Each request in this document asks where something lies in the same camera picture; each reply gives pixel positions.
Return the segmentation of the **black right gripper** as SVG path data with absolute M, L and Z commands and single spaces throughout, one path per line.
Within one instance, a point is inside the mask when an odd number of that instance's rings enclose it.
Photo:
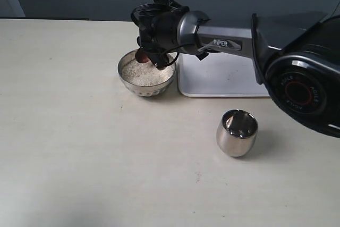
M 180 20 L 188 11 L 187 6 L 148 6 L 138 12 L 137 43 L 145 52 L 150 52 L 150 61 L 157 69 L 163 70 L 170 65 L 167 51 L 181 47 L 177 31 Z

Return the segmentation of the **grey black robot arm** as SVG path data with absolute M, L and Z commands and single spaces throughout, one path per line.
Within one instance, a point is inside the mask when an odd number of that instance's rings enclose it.
M 170 52 L 204 59 L 227 53 L 252 60 L 256 81 L 273 102 L 303 126 L 339 137 L 339 16 L 307 12 L 214 21 L 188 7 L 147 4 L 131 19 L 137 43 L 153 65 Z

